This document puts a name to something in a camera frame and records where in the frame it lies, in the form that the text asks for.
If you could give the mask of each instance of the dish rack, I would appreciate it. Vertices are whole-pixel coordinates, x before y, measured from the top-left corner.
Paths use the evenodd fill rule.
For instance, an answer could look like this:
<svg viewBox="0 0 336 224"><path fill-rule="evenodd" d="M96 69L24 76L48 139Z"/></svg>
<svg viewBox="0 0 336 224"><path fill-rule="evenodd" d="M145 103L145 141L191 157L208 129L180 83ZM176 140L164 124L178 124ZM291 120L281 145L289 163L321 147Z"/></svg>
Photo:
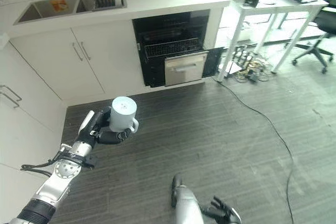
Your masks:
<svg viewBox="0 0 336 224"><path fill-rule="evenodd" d="M168 56L202 49L199 38L184 39L173 42L145 46L147 58Z"/></svg>

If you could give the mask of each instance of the white mug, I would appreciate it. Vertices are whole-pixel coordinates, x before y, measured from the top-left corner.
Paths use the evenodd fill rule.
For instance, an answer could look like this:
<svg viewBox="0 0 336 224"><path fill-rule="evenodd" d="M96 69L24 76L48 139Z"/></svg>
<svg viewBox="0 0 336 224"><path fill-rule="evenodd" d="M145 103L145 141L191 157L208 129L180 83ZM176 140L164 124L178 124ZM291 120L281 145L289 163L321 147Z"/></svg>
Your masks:
<svg viewBox="0 0 336 224"><path fill-rule="evenodd" d="M137 104L129 97L117 97L112 101L110 129L123 132L129 128L132 133L137 132L139 123L134 118Z"/></svg>

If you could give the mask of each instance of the kitchen sink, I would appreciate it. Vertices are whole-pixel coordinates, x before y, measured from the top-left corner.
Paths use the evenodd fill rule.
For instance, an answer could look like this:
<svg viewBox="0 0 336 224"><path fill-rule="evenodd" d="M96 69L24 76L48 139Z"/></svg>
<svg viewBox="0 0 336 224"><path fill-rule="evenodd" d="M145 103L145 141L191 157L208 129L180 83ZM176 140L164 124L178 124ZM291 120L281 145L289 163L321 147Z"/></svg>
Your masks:
<svg viewBox="0 0 336 224"><path fill-rule="evenodd" d="M43 0L31 3L15 24L126 6L126 0L121 0L120 5L116 0Z"/></svg>
<svg viewBox="0 0 336 224"><path fill-rule="evenodd" d="M33 2L19 18L18 23L72 14L76 3L77 0L44 0Z"/></svg>
<svg viewBox="0 0 336 224"><path fill-rule="evenodd" d="M120 5L116 5L116 0L79 0L76 13L126 8L126 0L121 0Z"/></svg>

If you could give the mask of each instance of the white cabinet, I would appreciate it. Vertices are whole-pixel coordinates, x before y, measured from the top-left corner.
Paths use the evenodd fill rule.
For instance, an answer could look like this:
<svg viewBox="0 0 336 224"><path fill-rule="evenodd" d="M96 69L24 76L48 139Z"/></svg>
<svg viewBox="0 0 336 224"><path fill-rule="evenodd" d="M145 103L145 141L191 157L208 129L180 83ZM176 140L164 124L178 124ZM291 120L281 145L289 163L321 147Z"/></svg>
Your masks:
<svg viewBox="0 0 336 224"><path fill-rule="evenodd" d="M57 153L61 135L44 127L4 96L0 97L0 163L20 169L42 164Z"/></svg>
<svg viewBox="0 0 336 224"><path fill-rule="evenodd" d="M62 100L103 93L71 29L18 37L11 42Z"/></svg>
<svg viewBox="0 0 336 224"><path fill-rule="evenodd" d="M41 164L59 149L66 108L19 53L7 44L0 51L0 223L9 222L45 181L19 171Z"/></svg>
<svg viewBox="0 0 336 224"><path fill-rule="evenodd" d="M15 218L45 179L0 164L0 223Z"/></svg>
<svg viewBox="0 0 336 224"><path fill-rule="evenodd" d="M22 98L18 102L20 108L61 134L65 106L9 43L0 51L0 85L8 86ZM2 88L2 91L15 99L8 89Z"/></svg>
<svg viewBox="0 0 336 224"><path fill-rule="evenodd" d="M144 87L131 20L72 28L98 80L111 98Z"/></svg>

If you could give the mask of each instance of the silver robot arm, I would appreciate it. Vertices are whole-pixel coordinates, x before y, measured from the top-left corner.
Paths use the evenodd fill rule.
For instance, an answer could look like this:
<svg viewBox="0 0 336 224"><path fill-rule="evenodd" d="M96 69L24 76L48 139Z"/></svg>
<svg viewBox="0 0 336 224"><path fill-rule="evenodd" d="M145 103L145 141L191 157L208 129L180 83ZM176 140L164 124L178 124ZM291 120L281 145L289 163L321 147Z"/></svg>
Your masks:
<svg viewBox="0 0 336 224"><path fill-rule="evenodd" d="M56 163L54 172L35 192L21 213L9 224L47 224L61 202L67 197L71 183L78 176L82 167L93 168L89 156L96 143L119 144L125 140L130 131L116 133L101 129L109 125L110 107L94 113L90 111L84 119L73 146L62 144L53 160L43 165L23 165L22 170L50 173L35 169Z"/></svg>

